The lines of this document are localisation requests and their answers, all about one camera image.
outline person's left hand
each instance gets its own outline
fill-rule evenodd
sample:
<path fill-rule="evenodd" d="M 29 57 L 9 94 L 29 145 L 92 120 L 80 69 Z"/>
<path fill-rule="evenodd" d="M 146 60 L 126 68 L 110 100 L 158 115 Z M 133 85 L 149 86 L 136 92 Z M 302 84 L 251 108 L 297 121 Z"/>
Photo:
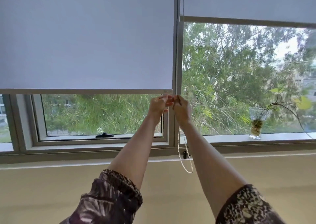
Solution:
<path fill-rule="evenodd" d="M 173 96 L 168 94 L 152 98 L 150 101 L 148 116 L 152 117 L 155 124 L 158 125 L 161 115 L 168 111 L 167 107 L 172 106 L 173 102 Z"/>

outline hand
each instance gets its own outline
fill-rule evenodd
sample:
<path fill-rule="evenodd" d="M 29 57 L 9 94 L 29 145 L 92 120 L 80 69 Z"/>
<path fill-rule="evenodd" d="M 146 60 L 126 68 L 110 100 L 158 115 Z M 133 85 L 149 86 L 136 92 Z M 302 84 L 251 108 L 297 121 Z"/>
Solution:
<path fill-rule="evenodd" d="M 173 102 L 173 96 L 168 94 L 151 99 L 148 116 L 154 119 L 155 125 L 158 125 L 161 115 L 168 111 L 167 107 L 172 106 Z"/>
<path fill-rule="evenodd" d="M 173 98 L 174 105 L 172 108 L 174 110 L 174 114 L 179 123 L 179 126 L 183 130 L 187 124 L 192 123 L 191 105 L 186 99 L 184 99 L 180 95 L 174 95 Z"/>

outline forearm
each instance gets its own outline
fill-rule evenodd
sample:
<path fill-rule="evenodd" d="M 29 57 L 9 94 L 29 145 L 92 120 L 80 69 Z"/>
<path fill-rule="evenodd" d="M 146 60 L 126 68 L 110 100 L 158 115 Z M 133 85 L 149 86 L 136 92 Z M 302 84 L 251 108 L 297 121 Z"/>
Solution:
<path fill-rule="evenodd" d="M 246 184 L 243 177 L 197 131 L 192 123 L 183 127 L 204 194 L 216 218 L 227 199 Z"/>
<path fill-rule="evenodd" d="M 137 132 L 108 167 L 129 178 L 138 189 L 143 182 L 155 127 L 154 119 L 147 116 Z"/>

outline person's right hand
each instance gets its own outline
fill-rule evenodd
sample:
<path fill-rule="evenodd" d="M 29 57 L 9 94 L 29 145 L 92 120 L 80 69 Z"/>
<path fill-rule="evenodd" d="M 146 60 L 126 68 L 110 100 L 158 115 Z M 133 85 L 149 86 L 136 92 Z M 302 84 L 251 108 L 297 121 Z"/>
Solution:
<path fill-rule="evenodd" d="M 180 95 L 174 95 L 174 104 L 172 109 L 179 123 L 180 128 L 183 130 L 187 124 L 192 122 L 191 120 L 191 105 Z"/>

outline sleeve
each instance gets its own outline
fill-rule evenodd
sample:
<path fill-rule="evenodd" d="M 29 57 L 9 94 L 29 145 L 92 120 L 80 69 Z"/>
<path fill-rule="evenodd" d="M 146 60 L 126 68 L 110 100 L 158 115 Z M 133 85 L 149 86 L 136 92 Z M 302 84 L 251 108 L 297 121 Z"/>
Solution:
<path fill-rule="evenodd" d="M 252 185 L 237 190 L 220 210 L 216 224 L 285 224 Z"/>
<path fill-rule="evenodd" d="M 81 196 L 73 214 L 60 224 L 130 224 L 142 203 L 130 179 L 106 169 L 94 179 L 91 191 Z"/>

